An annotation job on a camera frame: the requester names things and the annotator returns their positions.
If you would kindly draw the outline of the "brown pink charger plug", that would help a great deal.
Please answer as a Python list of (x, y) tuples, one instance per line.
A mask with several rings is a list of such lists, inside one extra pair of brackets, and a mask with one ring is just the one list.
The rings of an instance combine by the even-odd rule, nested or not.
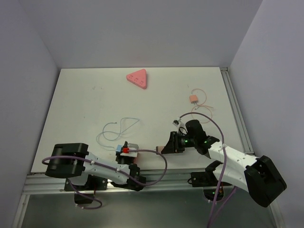
[(164, 146), (156, 146), (156, 151), (159, 153), (162, 153), (163, 149), (164, 149)]

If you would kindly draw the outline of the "light blue charger plug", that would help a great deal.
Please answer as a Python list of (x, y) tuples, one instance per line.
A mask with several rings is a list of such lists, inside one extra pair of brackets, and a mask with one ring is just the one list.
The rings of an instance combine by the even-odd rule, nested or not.
[(122, 145), (117, 145), (116, 152), (121, 153), (122, 152)]

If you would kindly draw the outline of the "orange pink charger plug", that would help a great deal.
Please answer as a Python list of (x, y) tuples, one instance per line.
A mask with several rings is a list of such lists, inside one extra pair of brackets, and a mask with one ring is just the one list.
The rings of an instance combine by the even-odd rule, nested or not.
[(198, 103), (198, 97), (196, 95), (190, 95), (189, 100), (191, 104), (197, 104)]

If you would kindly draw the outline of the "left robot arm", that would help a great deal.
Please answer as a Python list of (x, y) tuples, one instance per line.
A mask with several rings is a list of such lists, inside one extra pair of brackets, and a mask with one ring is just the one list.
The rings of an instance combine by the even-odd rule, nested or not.
[(111, 181), (117, 188), (140, 191), (146, 178), (140, 175), (140, 168), (135, 164), (137, 152), (128, 152), (127, 142), (118, 146), (115, 161), (101, 159), (88, 151), (85, 143), (56, 144), (52, 159), (45, 158), (46, 176), (59, 179), (70, 179), (73, 185), (82, 190), (92, 186), (93, 176)]

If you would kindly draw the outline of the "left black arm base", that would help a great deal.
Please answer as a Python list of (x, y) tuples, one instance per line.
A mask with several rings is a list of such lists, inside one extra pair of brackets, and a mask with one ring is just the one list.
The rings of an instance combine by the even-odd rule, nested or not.
[(94, 201), (96, 202), (96, 191), (97, 190), (106, 190), (108, 179), (88, 175), (82, 179), (84, 181), (84, 185), (77, 185), (76, 180), (72, 181), (73, 187), (81, 192), (81, 191), (93, 191), (93, 193), (81, 193), (78, 194), (72, 188), (69, 179), (66, 179), (64, 191), (73, 191), (74, 192), (74, 202), (76, 205), (87, 207), (89, 204), (92, 204)]

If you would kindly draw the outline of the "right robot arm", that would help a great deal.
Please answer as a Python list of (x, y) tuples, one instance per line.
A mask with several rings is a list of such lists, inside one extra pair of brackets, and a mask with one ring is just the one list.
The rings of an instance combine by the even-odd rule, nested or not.
[(189, 181), (193, 187), (211, 187), (218, 182), (234, 185), (247, 191), (264, 208), (286, 190), (286, 182), (269, 157), (258, 158), (224, 145), (218, 138), (207, 135), (198, 120), (186, 122), (185, 127), (186, 134), (171, 132), (167, 144), (156, 150), (174, 154), (194, 148), (213, 159), (204, 171), (191, 173)]

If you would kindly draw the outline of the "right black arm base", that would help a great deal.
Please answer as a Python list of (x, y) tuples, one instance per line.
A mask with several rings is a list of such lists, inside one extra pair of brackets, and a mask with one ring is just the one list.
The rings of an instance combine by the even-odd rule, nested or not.
[(203, 187), (203, 193), (206, 199), (213, 200), (218, 180), (212, 172), (192, 172), (187, 183), (192, 187)]

